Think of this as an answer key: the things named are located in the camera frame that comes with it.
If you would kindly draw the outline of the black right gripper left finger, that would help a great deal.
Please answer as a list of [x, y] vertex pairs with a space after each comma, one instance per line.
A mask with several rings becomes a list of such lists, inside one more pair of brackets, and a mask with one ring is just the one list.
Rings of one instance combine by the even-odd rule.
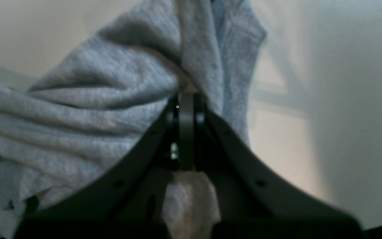
[[16, 239], [170, 239], [161, 210], [177, 166], [169, 156], [178, 96], [105, 175], [67, 199], [27, 215]]

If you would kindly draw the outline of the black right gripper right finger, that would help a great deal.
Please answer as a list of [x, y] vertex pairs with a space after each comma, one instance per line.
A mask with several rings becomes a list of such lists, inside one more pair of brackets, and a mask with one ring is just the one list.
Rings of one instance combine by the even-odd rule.
[[179, 165], [203, 171], [221, 215], [212, 239], [364, 239], [351, 216], [297, 189], [261, 162], [197, 93], [179, 97]]

